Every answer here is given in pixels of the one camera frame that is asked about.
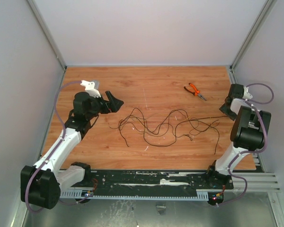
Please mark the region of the black zip tie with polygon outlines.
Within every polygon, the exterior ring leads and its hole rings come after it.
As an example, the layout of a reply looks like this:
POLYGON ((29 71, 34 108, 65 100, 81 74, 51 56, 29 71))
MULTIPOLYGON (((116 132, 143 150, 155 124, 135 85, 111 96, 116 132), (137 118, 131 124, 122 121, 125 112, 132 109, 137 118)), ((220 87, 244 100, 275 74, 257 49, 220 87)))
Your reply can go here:
POLYGON ((218 119, 218 118, 228 118, 226 115, 223 116, 211 116, 211 117, 202 117, 202 118, 191 118, 192 121, 200 121, 200 120, 207 120, 207 119, 218 119))

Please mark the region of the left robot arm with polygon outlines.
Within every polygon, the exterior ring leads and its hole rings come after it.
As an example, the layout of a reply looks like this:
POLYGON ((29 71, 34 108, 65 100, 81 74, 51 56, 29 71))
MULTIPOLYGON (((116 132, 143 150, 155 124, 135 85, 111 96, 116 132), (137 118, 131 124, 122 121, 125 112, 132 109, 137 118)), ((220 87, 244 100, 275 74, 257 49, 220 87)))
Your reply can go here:
POLYGON ((60 168, 71 151, 83 140, 94 126, 90 121, 97 120, 100 114, 116 113, 124 102, 106 91, 107 100, 88 92, 74 96, 73 109, 62 132, 46 154, 32 166, 24 166, 20 173, 21 200, 27 209, 34 213, 32 205, 42 209, 52 209, 58 203, 61 193, 79 183, 85 187, 91 184, 91 167, 81 162, 73 163, 67 170, 60 168))

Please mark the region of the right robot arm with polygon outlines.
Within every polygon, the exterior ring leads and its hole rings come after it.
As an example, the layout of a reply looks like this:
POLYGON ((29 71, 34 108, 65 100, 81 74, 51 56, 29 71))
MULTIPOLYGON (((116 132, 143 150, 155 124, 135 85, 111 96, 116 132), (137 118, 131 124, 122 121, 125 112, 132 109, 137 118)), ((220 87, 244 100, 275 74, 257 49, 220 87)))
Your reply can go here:
POLYGON ((234 167, 248 154, 261 153, 267 147, 267 134, 271 113, 258 110, 254 103, 266 105, 274 99, 272 88, 264 83, 247 86, 232 84, 220 111, 234 121, 230 134, 231 144, 224 154, 213 162, 205 173, 206 185, 210 188, 226 186, 233 177, 234 167), (253 100, 249 93, 250 86, 264 86, 271 92, 267 102, 253 100))

